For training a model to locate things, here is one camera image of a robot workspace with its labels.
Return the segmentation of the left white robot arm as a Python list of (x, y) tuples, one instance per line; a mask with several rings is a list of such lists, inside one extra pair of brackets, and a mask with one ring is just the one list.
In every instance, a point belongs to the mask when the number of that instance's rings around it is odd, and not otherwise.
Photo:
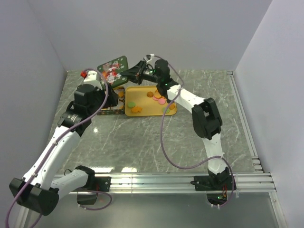
[(82, 84), (74, 92), (74, 100), (62, 113), (52, 139), (32, 168), (21, 178), (9, 184), (16, 202), (43, 216), (49, 215), (59, 200), (70, 192), (82, 188), (97, 189), (95, 171), (83, 165), (70, 174), (54, 180), (64, 159), (76, 148), (91, 119), (102, 108), (116, 106), (118, 95), (107, 83), (99, 88)]

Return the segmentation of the gold tin lid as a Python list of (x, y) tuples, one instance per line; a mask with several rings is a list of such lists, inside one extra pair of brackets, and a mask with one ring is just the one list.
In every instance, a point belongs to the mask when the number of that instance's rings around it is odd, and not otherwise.
[(121, 75), (123, 71), (129, 69), (126, 56), (120, 56), (109, 62), (103, 63), (99, 65), (97, 69), (106, 78), (112, 88), (121, 86), (128, 82), (127, 77)]

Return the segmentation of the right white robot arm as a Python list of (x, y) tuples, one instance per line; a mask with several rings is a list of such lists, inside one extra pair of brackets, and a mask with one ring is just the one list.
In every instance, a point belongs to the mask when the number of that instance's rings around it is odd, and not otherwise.
[(213, 98), (199, 97), (184, 88), (184, 81), (177, 83), (172, 79), (170, 71), (173, 66), (159, 57), (151, 68), (146, 60), (141, 60), (134, 67), (121, 72), (129, 81), (140, 85), (146, 80), (156, 84), (160, 95), (168, 103), (181, 105), (192, 116), (194, 132), (204, 143), (208, 164), (209, 184), (215, 190), (221, 189), (227, 181), (231, 181), (232, 172), (224, 159), (221, 145), (222, 119)]

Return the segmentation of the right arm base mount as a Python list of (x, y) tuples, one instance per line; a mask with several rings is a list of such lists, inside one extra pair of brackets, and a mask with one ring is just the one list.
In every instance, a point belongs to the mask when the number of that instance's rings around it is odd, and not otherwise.
[(237, 189), (235, 178), (231, 175), (228, 175), (224, 180), (211, 176), (194, 176), (190, 184), (194, 186), (195, 191), (206, 192), (208, 203), (218, 209), (229, 202), (228, 194), (232, 195)]

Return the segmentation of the green square cookie tin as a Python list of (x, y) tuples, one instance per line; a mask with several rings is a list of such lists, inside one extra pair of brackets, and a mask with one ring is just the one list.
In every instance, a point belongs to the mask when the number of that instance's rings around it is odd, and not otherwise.
[(101, 109), (98, 115), (108, 115), (108, 114), (125, 114), (125, 87), (118, 86), (114, 88), (115, 93), (118, 95), (120, 92), (123, 92), (123, 97), (118, 96), (118, 105), (114, 107), (108, 107)]

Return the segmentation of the yellow serving tray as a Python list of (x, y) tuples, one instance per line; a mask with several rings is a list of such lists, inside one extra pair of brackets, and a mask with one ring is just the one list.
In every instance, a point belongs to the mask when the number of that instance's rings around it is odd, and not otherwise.
[[(151, 91), (154, 93), (152, 98), (147, 96), (147, 93)], [(125, 91), (125, 114), (128, 117), (146, 117), (146, 116), (162, 116), (164, 113), (162, 109), (167, 108), (168, 102), (163, 105), (158, 103), (159, 99), (165, 99), (164, 96), (161, 96), (157, 91), (156, 86), (131, 86), (126, 88)], [(131, 108), (127, 106), (128, 102), (135, 102), (136, 106), (141, 107), (142, 111), (140, 113), (132, 113)], [(175, 109), (170, 110), (168, 114), (165, 115), (174, 115), (177, 112), (177, 106), (175, 104)]]

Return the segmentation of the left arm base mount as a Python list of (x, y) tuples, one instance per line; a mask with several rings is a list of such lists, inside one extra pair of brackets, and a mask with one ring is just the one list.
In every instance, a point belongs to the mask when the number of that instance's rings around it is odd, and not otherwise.
[(80, 205), (95, 205), (100, 192), (108, 193), (111, 185), (111, 177), (97, 177), (90, 187), (81, 187), (76, 190), (77, 203)]

